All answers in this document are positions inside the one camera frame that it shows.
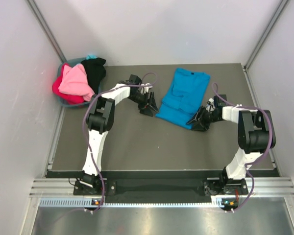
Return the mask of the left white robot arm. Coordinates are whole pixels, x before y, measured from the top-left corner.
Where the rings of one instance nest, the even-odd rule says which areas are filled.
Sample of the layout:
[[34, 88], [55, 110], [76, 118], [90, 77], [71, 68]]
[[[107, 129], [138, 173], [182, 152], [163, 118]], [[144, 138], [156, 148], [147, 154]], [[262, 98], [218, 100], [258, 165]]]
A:
[[130, 75], [128, 80], [92, 96], [82, 124], [87, 141], [87, 154], [82, 174], [75, 182], [75, 195], [105, 194], [101, 158], [106, 137], [114, 124], [115, 107], [121, 101], [130, 99], [138, 105], [140, 114], [153, 117], [159, 112], [154, 92], [151, 90], [154, 84], [144, 84], [140, 77]]

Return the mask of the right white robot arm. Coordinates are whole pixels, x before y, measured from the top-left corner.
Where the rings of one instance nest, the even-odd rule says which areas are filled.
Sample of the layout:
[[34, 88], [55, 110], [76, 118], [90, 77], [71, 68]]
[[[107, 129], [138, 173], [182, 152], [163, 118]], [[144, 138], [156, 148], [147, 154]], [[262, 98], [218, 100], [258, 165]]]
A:
[[230, 121], [238, 126], [238, 151], [222, 170], [219, 179], [203, 181], [205, 194], [247, 195], [245, 177], [248, 170], [263, 154], [276, 144], [270, 111], [228, 104], [227, 96], [216, 95], [206, 106], [200, 106], [188, 121], [192, 130], [205, 132], [215, 122]]

